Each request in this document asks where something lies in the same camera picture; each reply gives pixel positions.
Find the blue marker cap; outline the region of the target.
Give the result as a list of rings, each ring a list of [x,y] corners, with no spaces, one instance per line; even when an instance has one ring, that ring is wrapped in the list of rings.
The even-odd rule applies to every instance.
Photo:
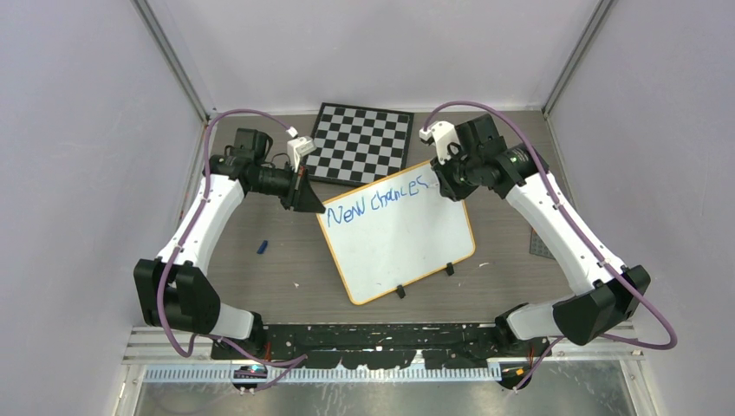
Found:
[[[257,249],[257,254],[258,255],[262,255],[266,251],[266,249],[268,247],[268,244],[269,244],[269,241],[268,240],[263,240],[262,243],[260,244],[260,246]]]

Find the yellow framed whiteboard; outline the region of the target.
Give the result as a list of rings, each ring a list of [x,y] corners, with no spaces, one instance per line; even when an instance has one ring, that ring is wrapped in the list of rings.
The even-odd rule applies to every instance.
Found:
[[[476,250],[464,202],[439,193],[429,162],[325,202],[318,224],[354,305],[406,287]]]

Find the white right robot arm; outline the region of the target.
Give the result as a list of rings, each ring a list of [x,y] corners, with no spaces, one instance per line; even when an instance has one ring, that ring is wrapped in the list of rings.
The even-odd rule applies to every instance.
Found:
[[[480,187],[519,212],[546,244],[566,276],[571,296],[521,304],[496,319],[495,344],[517,355],[530,339],[562,335],[583,346],[629,319],[651,282],[641,266],[629,268],[569,206],[546,162],[526,143],[508,146],[489,114],[454,126],[436,121],[420,130],[436,147],[431,168],[441,196],[452,201]]]

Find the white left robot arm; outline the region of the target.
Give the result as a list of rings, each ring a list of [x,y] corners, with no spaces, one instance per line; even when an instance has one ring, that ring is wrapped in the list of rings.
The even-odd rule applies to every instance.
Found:
[[[314,141],[289,140],[282,167],[266,160],[272,145],[267,133],[239,128],[233,145],[209,158],[183,224],[155,258],[141,259],[133,269],[146,324],[229,338],[246,359],[264,351],[261,316],[225,304],[206,274],[224,227],[248,194],[277,197],[288,211],[325,211],[304,162],[316,150]]]

